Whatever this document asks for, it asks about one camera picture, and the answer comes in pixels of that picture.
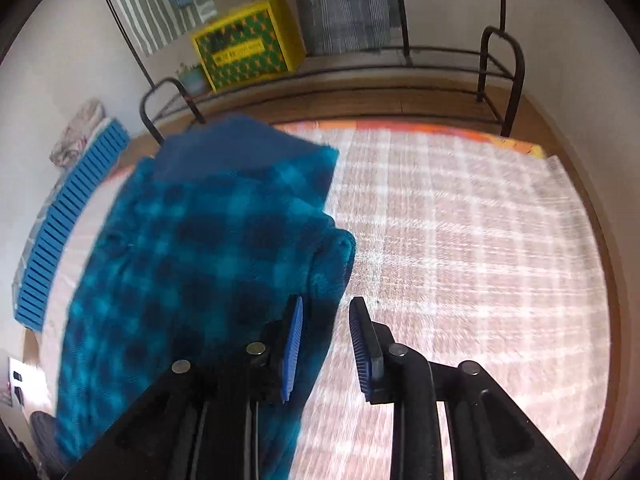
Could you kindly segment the teal plaid fleece jacket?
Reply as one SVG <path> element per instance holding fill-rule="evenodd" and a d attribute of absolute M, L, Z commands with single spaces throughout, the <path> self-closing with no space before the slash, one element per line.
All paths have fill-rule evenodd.
<path fill-rule="evenodd" d="M 120 189 L 70 303 L 56 443 L 77 462 L 171 364 L 209 365 L 304 303 L 288 402 L 262 413 L 260 474 L 288 478 L 356 240 L 324 210 L 338 153 L 246 116 L 170 136 Z"/>

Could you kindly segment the black metal clothes rack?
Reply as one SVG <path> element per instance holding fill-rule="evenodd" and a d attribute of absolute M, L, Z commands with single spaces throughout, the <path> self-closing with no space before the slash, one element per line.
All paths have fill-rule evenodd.
<path fill-rule="evenodd" d="M 453 122 L 477 122 L 478 124 L 491 125 L 499 128 L 499 136 L 507 138 L 512 134 L 516 114 L 520 107 L 524 78 L 525 58 L 520 44 L 505 30 L 506 26 L 506 0 L 500 0 L 500 25 L 498 27 L 487 26 L 480 38 L 480 48 L 477 51 L 447 48 L 439 46 L 412 46 L 409 41 L 408 22 L 406 17 L 405 0 L 398 0 L 401 21 L 402 44 L 381 49 L 362 50 L 364 61 L 355 62 L 355 55 L 341 54 L 339 56 L 311 56 L 307 54 L 303 61 L 297 59 L 297 53 L 292 47 L 284 43 L 284 32 L 278 26 L 276 19 L 280 14 L 278 6 L 270 6 L 267 3 L 259 3 L 257 13 L 269 15 L 273 35 L 277 38 L 285 64 L 294 63 L 294 70 L 286 70 L 281 73 L 265 73 L 252 80 L 245 79 L 227 87 L 219 88 L 213 81 L 207 81 L 208 88 L 200 93 L 189 91 L 181 80 L 174 76 L 153 79 L 146 69 L 137 48 L 131 41 L 130 32 L 132 26 L 126 26 L 120 19 L 120 12 L 114 0 L 105 0 L 108 10 L 118 27 L 122 39 L 125 41 L 132 57 L 137 63 L 146 81 L 150 85 L 149 90 L 142 96 L 139 104 L 140 119 L 148 129 L 151 136 L 158 143 L 163 142 L 164 137 L 155 123 L 175 114 L 190 110 L 194 122 L 205 122 L 200 106 L 208 102 L 234 96 L 239 92 L 266 88 L 280 82 L 302 81 L 309 78 L 324 76 L 354 74 L 360 72 L 374 72 L 375 70 L 429 70 L 430 72 L 443 72 L 455 74 L 470 74 L 477 76 L 476 88 L 468 90 L 460 86 L 443 87 L 427 84 L 420 86 L 420 91 L 454 92 L 472 96 L 477 103 L 485 105 L 490 110 L 489 118 L 480 116 L 443 115 L 431 113 L 431 118 L 447 119 Z M 168 102 L 154 117 L 146 112 L 146 104 L 149 98 L 165 84 L 171 84 L 176 88 L 178 98 L 183 100 L 182 107 L 175 107 L 173 102 Z"/>

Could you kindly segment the pink checked bed cover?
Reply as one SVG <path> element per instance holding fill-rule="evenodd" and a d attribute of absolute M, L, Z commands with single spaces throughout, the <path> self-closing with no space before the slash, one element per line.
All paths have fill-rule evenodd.
<path fill-rule="evenodd" d="M 285 479 L 384 479 L 393 412 L 359 390 L 348 305 L 402 344 L 480 363 L 582 477 L 603 417 L 610 320 L 597 242 L 559 159 L 452 136 L 288 133 L 338 153 L 324 210 L 356 240 Z"/>

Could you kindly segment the small potted plant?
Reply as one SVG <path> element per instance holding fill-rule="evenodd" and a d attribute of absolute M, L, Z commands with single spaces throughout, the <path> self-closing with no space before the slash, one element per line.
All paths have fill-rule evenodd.
<path fill-rule="evenodd" d="M 199 96 L 210 91 L 210 84 L 200 63 L 193 65 L 181 63 L 176 75 L 191 96 Z"/>

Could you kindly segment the floral folded quilt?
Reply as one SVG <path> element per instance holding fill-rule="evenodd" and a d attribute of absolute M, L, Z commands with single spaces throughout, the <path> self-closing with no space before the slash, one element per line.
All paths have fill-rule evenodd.
<path fill-rule="evenodd" d="M 52 148 L 50 162 L 61 169 L 72 168 L 84 154 L 104 118 L 104 107 L 100 100 L 90 99 L 82 104 Z"/>

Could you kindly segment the yellow green patterned box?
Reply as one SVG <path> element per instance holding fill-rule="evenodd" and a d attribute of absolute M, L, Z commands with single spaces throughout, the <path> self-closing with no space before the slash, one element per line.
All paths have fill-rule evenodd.
<path fill-rule="evenodd" d="M 286 0 L 255 0 L 191 35 L 194 51 L 215 92 L 297 72 L 307 56 Z"/>

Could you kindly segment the grey plaid long coat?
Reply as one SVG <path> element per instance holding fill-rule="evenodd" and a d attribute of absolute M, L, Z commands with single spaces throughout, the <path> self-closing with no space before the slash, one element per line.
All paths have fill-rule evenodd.
<path fill-rule="evenodd" d="M 380 50 L 400 27 L 398 0 L 296 0 L 307 52 L 313 56 Z"/>

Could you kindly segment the grey striped white cloth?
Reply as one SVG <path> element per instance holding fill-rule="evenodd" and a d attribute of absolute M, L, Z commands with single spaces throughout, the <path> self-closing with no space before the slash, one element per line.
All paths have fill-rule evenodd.
<path fill-rule="evenodd" d="M 191 0 L 185 6 L 171 0 L 114 1 L 145 56 L 162 50 L 218 14 L 214 0 Z"/>

